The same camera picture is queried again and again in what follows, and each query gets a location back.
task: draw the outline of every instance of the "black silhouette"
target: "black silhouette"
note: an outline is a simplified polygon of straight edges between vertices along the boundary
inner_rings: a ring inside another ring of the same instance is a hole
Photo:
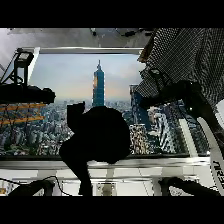
[[[85,103],[67,106],[67,123],[75,133],[60,148],[60,156],[81,181],[79,194],[92,196],[87,162],[114,164],[130,154],[129,127],[122,114],[105,106],[84,113]]]

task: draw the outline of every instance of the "cityscape picture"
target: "cityscape picture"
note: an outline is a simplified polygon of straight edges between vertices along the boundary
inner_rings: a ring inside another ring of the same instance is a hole
[[[82,101],[86,111],[105,105],[122,113],[130,129],[132,155],[188,155],[185,133],[190,133],[197,152],[206,155],[209,147],[202,128],[186,114],[182,101],[149,110],[139,107],[142,96],[135,88],[142,81],[144,64],[137,58],[40,54],[29,85],[51,88],[55,103],[1,106],[0,156],[57,156],[63,141],[74,134],[67,126],[67,105]]]

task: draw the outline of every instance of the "blue sky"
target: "blue sky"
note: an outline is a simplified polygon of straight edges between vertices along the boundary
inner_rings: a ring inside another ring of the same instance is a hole
[[[129,85],[139,84],[145,65],[138,55],[128,54],[40,54],[30,85],[48,87],[56,99],[91,100],[93,74],[101,61],[105,73],[105,99],[129,100]]]

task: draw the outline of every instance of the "black and white checkered fabric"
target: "black and white checkered fabric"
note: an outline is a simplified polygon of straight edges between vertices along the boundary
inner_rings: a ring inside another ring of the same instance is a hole
[[[149,74],[153,68],[166,72],[173,82],[198,81],[215,108],[224,99],[224,29],[159,29],[146,68],[141,72],[143,81],[136,88],[144,97],[158,94]]]

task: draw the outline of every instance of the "gray floor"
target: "gray floor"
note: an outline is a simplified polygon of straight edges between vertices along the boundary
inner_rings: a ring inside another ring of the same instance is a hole
[[[135,28],[121,28],[120,33]],[[0,76],[18,47],[144,47],[149,37],[137,33],[123,37],[115,28],[96,28],[93,36],[89,28],[0,28]]]

